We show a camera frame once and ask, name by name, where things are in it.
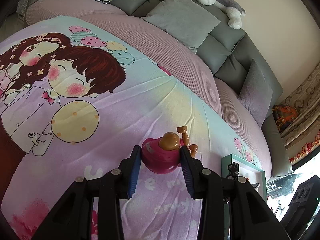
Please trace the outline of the black toy car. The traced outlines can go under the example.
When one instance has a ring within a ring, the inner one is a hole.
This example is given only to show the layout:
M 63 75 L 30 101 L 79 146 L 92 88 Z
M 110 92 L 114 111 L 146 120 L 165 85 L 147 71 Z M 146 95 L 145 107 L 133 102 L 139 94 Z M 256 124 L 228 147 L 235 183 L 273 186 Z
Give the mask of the black toy car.
M 239 176 L 239 167 L 239 164 L 236 162 L 229 164 L 227 167 L 229 173 L 227 174 L 226 178 L 230 180 L 236 180 Z

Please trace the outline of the grey sofa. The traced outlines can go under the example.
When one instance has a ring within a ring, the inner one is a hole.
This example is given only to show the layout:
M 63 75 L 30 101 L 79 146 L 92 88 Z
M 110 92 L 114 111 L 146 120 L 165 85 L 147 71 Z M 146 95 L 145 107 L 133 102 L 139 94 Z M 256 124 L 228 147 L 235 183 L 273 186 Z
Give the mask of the grey sofa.
M 28 7 L 39 0 L 29 0 Z M 142 18 L 163 0 L 112 0 L 111 5 L 118 7 L 128 16 Z M 196 55 L 209 67 L 215 78 L 227 84 L 238 96 L 249 72 L 252 60 L 263 71 L 267 83 L 273 90 L 271 106 L 274 106 L 283 89 L 267 61 L 261 55 L 248 34 L 242 30 L 231 29 L 227 16 L 216 6 L 208 11 L 220 20 L 220 24 L 200 45 Z M 282 142 L 276 122 L 268 113 L 261 126 L 272 161 L 271 178 L 283 177 L 292 173 L 285 146 Z

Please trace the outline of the beige patterned curtain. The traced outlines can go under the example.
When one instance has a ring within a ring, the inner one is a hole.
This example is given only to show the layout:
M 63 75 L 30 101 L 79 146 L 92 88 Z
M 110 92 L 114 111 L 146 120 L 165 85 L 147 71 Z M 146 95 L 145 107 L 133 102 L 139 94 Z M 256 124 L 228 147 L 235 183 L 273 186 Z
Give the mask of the beige patterned curtain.
M 319 65 L 283 102 L 298 116 L 281 133 L 285 148 L 291 148 L 319 125 Z

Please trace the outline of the pink sofa seat cover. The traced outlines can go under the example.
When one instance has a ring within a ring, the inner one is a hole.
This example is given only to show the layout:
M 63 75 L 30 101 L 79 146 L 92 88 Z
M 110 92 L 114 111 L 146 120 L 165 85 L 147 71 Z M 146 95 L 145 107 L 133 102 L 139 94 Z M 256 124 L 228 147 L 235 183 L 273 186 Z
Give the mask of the pink sofa seat cover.
M 261 128 L 236 93 L 215 78 L 209 67 L 178 40 L 114 5 L 99 5 L 91 0 L 39 0 L 28 7 L 25 22 L 32 25 L 60 15 L 96 25 L 164 67 L 229 124 L 258 156 L 266 178 L 271 178 L 272 161 Z

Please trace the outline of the light grey cushion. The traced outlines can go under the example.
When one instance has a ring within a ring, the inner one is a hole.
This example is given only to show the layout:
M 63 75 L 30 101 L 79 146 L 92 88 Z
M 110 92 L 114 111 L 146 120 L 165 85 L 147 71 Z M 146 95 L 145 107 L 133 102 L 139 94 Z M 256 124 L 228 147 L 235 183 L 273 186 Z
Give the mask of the light grey cushion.
M 164 0 L 141 18 L 162 29 L 193 53 L 220 20 L 192 0 Z

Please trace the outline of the red hanging ornament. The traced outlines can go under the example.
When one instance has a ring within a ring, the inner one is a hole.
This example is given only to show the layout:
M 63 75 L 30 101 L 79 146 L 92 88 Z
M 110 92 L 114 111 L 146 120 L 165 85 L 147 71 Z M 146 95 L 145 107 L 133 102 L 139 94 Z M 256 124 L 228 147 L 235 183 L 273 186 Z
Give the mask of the red hanging ornament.
M 292 158 L 289 159 L 290 163 L 293 164 L 295 161 L 300 161 L 300 159 L 306 157 L 315 148 L 319 146 L 320 132 L 315 136 L 314 141 L 307 142 L 302 149 Z

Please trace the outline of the purple grey cushion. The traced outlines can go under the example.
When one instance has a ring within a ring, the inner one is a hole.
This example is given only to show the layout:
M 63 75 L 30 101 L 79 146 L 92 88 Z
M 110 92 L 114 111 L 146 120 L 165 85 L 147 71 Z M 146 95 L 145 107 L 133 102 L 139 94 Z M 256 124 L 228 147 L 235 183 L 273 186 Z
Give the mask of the purple grey cushion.
M 263 71 L 252 60 L 238 100 L 249 111 L 261 127 L 266 119 L 272 100 L 273 90 L 264 77 Z

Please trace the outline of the grey white plush dog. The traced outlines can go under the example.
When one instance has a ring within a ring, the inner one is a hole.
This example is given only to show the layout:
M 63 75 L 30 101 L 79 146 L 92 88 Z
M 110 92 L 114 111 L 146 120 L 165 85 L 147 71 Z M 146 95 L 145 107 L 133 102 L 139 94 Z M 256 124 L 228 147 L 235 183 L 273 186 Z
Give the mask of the grey white plush dog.
M 242 28 L 242 16 L 245 16 L 245 9 L 234 0 L 197 0 L 202 5 L 215 5 L 222 10 L 229 18 L 228 25 L 232 29 Z

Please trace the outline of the pink puppy toy figure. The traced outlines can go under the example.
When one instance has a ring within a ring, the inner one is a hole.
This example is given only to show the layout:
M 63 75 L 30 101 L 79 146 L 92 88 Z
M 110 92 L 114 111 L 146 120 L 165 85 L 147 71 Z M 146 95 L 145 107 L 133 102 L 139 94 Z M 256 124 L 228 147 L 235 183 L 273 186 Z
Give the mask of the pink puppy toy figure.
M 195 158 L 199 147 L 190 144 L 188 127 L 177 128 L 177 133 L 167 132 L 162 137 L 148 138 L 142 143 L 142 162 L 153 173 L 167 174 L 180 165 L 180 148 L 186 146 Z

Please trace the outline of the orange red decoration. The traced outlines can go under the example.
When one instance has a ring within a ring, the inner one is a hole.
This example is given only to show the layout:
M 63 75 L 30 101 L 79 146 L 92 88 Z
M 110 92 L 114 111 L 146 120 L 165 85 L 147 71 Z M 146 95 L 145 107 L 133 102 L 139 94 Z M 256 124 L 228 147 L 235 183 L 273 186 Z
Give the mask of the orange red decoration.
M 287 129 L 299 115 L 295 107 L 285 105 L 275 105 L 272 108 L 272 114 L 279 133 Z

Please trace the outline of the cartoon print table cloth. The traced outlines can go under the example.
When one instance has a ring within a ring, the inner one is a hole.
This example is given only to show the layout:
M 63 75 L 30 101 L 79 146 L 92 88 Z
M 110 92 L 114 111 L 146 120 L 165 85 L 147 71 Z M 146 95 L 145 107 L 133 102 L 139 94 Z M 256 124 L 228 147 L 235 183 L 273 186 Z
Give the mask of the cartoon print table cloth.
M 19 55 L 18 45 L 49 37 L 71 37 L 77 25 L 121 50 L 72 43 L 54 53 L 26 90 L 1 102 L 1 156 L 20 153 L 1 212 L 20 239 L 35 231 L 77 176 L 100 178 L 129 156 L 135 145 L 188 127 L 197 157 L 219 172 L 231 153 L 260 164 L 247 144 L 207 103 L 170 72 L 122 41 L 77 18 L 59 16 L 23 29 L 1 43 Z

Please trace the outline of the teal white box lid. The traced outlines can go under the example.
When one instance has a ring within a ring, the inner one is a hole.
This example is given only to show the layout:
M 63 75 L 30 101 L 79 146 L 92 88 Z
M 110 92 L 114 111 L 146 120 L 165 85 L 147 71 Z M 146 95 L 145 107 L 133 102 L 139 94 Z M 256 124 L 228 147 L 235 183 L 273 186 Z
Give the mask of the teal white box lid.
M 239 164 L 240 176 L 249 179 L 249 182 L 253 185 L 258 183 L 257 192 L 261 195 L 265 202 L 267 202 L 267 190 L 266 190 L 266 176 L 265 172 L 257 166 L 249 163 L 248 161 L 240 158 L 235 154 L 230 154 L 221 159 L 221 175 L 226 178 L 229 174 L 228 165 L 236 162 Z

